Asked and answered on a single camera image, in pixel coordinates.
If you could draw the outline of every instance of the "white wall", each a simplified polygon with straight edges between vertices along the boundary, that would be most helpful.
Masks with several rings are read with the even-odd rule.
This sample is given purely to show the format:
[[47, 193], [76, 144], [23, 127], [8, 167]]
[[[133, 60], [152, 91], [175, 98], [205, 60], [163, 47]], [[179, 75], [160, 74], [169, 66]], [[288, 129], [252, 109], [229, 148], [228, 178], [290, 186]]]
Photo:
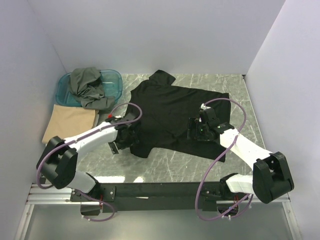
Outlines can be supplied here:
[[246, 74], [285, 0], [29, 0], [68, 72]]
[[320, 238], [320, 2], [287, 0], [246, 76], [266, 146], [283, 152], [304, 239]]
[[1, 1], [0, 33], [0, 239], [10, 240], [65, 70], [27, 1]]

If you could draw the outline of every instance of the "blue plastic bin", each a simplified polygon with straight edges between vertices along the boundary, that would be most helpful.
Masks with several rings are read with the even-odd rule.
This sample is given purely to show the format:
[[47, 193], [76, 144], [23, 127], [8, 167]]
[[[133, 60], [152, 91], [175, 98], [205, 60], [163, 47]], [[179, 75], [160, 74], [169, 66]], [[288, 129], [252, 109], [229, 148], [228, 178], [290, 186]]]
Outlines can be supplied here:
[[[100, 73], [105, 96], [114, 96], [115, 103], [117, 103], [123, 91], [122, 77], [120, 73], [115, 70], [101, 70]], [[70, 74], [71, 73], [67, 73], [60, 78], [58, 82], [58, 89], [55, 94], [55, 100], [57, 104], [61, 106], [81, 107], [81, 103], [77, 102], [68, 91]]]

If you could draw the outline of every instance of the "white cable clip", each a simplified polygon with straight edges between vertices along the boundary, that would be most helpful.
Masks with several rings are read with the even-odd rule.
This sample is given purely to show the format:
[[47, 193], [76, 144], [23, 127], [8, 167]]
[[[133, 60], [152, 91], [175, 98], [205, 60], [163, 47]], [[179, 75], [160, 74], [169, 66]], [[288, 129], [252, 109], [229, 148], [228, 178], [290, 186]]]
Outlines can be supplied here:
[[204, 103], [201, 104], [201, 107], [200, 107], [202, 110], [206, 110], [206, 109], [210, 109], [209, 106], [206, 106]]

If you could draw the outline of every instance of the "marble surface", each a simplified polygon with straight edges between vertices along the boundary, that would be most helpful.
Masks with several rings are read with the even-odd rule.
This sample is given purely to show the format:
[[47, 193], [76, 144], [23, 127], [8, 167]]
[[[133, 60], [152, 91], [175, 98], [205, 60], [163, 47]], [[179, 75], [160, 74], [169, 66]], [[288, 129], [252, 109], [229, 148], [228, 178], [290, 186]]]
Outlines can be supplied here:
[[[119, 104], [130, 101], [131, 90], [139, 83], [148, 79], [149, 74], [124, 74], [123, 94]], [[254, 115], [245, 81], [240, 74], [175, 74], [173, 85], [195, 89], [205, 89], [229, 93], [230, 98], [239, 102], [246, 110], [247, 121], [242, 134], [257, 145], [264, 147], [262, 136]], [[124, 115], [126, 106], [117, 111]], [[107, 115], [101, 115], [99, 122]], [[238, 128], [243, 122], [242, 111], [231, 104], [230, 123]], [[129, 149], [112, 155], [109, 145], [103, 144], [89, 152], [78, 161], [77, 169], [88, 172], [95, 177], [105, 177], [104, 182], [196, 182], [200, 181], [212, 160], [176, 152], [163, 148], [153, 148], [148, 158], [139, 158], [130, 153]], [[227, 153], [225, 163], [218, 162], [210, 171], [207, 181], [218, 181], [231, 174], [252, 174], [249, 166], [232, 152]]]

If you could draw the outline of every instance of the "beige towel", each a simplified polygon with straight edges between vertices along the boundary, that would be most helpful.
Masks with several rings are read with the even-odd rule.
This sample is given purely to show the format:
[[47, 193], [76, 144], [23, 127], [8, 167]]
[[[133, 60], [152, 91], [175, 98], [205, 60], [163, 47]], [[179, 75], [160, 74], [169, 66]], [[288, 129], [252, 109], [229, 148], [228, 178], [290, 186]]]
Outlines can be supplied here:
[[64, 139], [92, 129], [96, 122], [97, 112], [94, 109], [82, 107], [54, 105], [42, 143], [47, 144], [55, 136]]

